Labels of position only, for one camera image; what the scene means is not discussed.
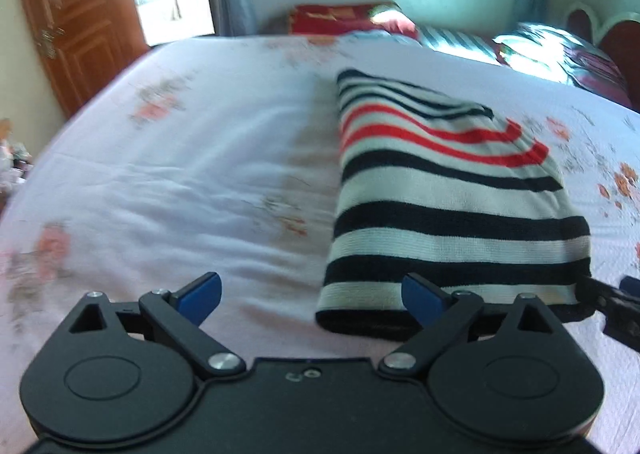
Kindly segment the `striped knit child sweater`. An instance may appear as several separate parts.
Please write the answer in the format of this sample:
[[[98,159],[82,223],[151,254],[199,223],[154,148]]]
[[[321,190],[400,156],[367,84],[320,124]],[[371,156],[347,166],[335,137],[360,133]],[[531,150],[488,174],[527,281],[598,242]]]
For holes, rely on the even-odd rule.
[[[496,318],[523,292],[589,318],[590,229],[549,149],[489,107],[348,68],[336,78],[341,186],[317,323],[403,340],[416,274],[481,296]]]

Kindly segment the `floral white bed sheet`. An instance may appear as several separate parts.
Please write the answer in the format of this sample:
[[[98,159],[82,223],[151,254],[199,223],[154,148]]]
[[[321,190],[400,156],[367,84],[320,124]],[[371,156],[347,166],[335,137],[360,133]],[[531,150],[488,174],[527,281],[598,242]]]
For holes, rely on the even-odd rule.
[[[550,148],[592,273],[639,273],[639,117],[584,90],[393,38],[202,38],[148,54],[38,158],[1,220],[1,448],[35,440],[18,386],[87,292],[131,301],[219,273],[206,332],[240,356],[378,358],[314,319],[340,185],[346,68],[477,102]]]

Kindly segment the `red scalloped headboard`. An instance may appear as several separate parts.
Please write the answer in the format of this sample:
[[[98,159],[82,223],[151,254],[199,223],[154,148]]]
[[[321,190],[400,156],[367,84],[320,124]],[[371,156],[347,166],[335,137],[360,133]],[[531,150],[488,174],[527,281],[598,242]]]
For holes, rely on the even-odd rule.
[[[623,12],[600,21],[591,6],[574,2],[564,14],[564,26],[612,58],[626,81],[630,109],[639,111],[639,14]]]

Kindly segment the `striped blue white mattress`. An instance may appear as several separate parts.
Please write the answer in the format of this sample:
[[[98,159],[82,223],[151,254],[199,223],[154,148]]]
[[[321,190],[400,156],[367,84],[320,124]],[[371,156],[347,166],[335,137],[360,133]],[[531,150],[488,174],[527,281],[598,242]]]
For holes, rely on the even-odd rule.
[[[476,62],[500,65],[497,46],[491,38],[431,25],[420,25],[420,43],[433,51]]]

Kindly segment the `brown wooden door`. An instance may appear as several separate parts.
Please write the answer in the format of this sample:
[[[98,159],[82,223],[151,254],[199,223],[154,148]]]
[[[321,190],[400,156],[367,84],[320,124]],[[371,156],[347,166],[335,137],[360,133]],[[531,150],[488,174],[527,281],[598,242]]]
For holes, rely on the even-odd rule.
[[[149,51],[134,0],[21,0],[66,118]]]

